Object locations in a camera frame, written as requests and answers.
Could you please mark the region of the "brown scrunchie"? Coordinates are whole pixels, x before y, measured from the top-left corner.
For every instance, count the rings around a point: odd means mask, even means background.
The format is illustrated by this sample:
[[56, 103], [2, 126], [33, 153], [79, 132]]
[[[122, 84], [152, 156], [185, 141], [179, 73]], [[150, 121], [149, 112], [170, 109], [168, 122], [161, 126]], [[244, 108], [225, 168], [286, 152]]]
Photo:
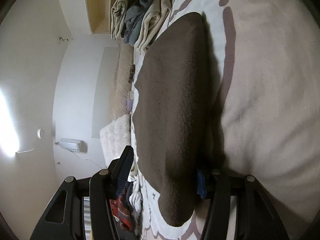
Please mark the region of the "brown scrunchie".
[[135, 65], [133, 64], [130, 68], [130, 73], [129, 73], [129, 80], [128, 82], [129, 83], [133, 83], [133, 80], [134, 80], [134, 77], [135, 77]]

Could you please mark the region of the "purple book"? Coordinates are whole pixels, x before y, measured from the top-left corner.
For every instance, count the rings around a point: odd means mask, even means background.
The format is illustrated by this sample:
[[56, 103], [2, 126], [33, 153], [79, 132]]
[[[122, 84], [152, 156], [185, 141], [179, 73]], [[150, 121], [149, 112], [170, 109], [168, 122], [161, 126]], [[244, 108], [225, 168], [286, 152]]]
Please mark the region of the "purple book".
[[127, 107], [128, 112], [132, 111], [133, 101], [134, 101], [134, 93], [133, 93], [133, 91], [129, 91], [127, 94], [127, 99], [126, 99], [126, 107]]

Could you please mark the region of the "wooden shelf right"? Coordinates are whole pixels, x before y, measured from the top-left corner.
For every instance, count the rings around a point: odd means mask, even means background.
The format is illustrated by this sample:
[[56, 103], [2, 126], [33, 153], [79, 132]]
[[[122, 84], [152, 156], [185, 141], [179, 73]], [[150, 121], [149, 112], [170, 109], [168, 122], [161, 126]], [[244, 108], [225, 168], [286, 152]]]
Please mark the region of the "wooden shelf right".
[[86, 0], [87, 16], [93, 34], [109, 34], [111, 8], [116, 0]]

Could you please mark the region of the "ceiling lamp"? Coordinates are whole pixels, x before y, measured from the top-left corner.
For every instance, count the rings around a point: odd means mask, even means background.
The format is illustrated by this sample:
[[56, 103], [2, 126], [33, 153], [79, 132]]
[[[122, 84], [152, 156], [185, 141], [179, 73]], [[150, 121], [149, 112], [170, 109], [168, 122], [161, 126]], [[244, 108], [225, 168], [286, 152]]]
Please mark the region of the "ceiling lamp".
[[40, 140], [44, 138], [44, 130], [43, 130], [43, 129], [39, 128], [39, 129], [37, 130], [37, 137], [38, 137]]

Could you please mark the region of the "black garment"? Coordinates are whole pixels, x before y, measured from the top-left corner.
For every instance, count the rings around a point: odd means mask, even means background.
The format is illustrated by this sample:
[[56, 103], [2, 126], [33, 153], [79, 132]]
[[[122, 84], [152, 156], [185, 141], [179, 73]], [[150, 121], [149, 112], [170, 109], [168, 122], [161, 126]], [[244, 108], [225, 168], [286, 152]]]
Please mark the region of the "black garment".
[[[124, 191], [122, 192], [122, 194], [125, 196], [127, 204], [129, 205], [129, 207], [132, 209], [132, 215], [135, 219], [135, 208], [133, 207], [133, 205], [130, 203], [130, 197], [132, 195], [132, 190], [133, 190], [133, 182], [127, 182], [124, 188]], [[135, 219], [135, 223], [136, 223], [136, 229], [133, 232], [127, 232], [124, 231], [124, 235], [125, 235], [125, 239], [138, 239], [139, 237], [139, 230], [138, 230], [138, 226], [137, 226], [137, 222]]]

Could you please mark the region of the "beige quilted duvet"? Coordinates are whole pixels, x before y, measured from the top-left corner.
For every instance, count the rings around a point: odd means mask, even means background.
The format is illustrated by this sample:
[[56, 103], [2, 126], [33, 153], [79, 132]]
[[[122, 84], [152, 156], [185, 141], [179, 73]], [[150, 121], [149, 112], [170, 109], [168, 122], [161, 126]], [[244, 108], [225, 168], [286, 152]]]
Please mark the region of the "beige quilted duvet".
[[127, 94], [131, 90], [130, 72], [133, 66], [133, 47], [121, 43], [117, 66], [110, 86], [109, 117], [116, 120], [127, 111]]

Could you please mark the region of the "red plaid garment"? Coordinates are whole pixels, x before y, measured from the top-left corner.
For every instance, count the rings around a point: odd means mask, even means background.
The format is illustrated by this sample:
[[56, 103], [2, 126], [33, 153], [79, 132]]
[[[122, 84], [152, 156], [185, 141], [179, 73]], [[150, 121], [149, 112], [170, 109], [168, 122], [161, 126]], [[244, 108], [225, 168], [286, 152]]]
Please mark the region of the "red plaid garment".
[[136, 229], [136, 223], [132, 215], [132, 209], [127, 204], [125, 196], [121, 194], [117, 199], [111, 199], [110, 205], [112, 215], [120, 228], [127, 232], [133, 232]]

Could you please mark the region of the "grey curtain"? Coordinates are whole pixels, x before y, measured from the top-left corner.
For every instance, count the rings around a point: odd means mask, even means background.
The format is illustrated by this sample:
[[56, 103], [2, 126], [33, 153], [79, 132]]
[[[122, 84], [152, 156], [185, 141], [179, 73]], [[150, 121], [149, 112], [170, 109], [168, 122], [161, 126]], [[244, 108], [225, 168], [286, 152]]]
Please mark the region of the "grey curtain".
[[84, 197], [84, 230], [85, 230], [85, 239], [92, 240], [92, 227], [91, 227], [91, 210], [90, 210], [90, 199], [89, 197]]

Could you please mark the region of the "brown knit cardigan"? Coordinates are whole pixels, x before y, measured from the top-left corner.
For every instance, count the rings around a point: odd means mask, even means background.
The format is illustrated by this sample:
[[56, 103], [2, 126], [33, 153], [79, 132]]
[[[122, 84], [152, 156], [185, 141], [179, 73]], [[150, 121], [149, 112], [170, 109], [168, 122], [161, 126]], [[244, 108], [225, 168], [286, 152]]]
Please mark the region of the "brown knit cardigan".
[[182, 226], [193, 214], [198, 173], [212, 158], [219, 83], [208, 24], [197, 12], [180, 17], [153, 42], [138, 73], [138, 167], [159, 193], [159, 211], [170, 226]]

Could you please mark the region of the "fluffy white pillow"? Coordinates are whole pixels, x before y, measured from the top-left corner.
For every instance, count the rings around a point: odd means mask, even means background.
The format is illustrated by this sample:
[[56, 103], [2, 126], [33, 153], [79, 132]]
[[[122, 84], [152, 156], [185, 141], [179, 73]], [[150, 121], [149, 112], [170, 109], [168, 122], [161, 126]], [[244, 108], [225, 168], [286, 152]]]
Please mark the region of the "fluffy white pillow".
[[100, 143], [106, 166], [119, 158], [127, 145], [131, 145], [130, 122], [130, 115], [124, 114], [100, 130]]

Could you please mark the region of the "white garment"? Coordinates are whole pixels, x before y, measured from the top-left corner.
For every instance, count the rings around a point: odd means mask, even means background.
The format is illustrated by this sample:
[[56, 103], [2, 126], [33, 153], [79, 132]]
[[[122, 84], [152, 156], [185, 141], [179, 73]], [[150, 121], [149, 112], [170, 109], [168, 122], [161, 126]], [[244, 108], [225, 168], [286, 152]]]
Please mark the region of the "white garment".
[[136, 231], [142, 233], [145, 228], [150, 226], [150, 205], [146, 181], [136, 163], [132, 165], [128, 181], [133, 183], [132, 193], [129, 194], [129, 203], [133, 208], [132, 214], [138, 228]]

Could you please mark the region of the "white air conditioner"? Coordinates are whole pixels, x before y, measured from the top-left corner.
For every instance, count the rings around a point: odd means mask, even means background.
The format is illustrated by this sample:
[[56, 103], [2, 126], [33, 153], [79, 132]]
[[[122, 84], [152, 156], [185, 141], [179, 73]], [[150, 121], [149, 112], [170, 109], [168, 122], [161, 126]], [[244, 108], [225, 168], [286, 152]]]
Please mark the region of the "white air conditioner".
[[61, 138], [56, 144], [70, 152], [81, 152], [81, 140]]

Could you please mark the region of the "cream folded knit garment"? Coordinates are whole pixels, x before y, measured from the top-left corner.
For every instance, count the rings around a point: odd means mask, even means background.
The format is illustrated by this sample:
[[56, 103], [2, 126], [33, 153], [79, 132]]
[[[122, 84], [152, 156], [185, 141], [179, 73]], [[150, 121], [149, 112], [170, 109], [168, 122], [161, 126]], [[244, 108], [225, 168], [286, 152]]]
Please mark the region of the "cream folded knit garment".
[[153, 0], [146, 11], [140, 33], [134, 44], [135, 50], [145, 50], [159, 32], [164, 20], [171, 10], [171, 0]]

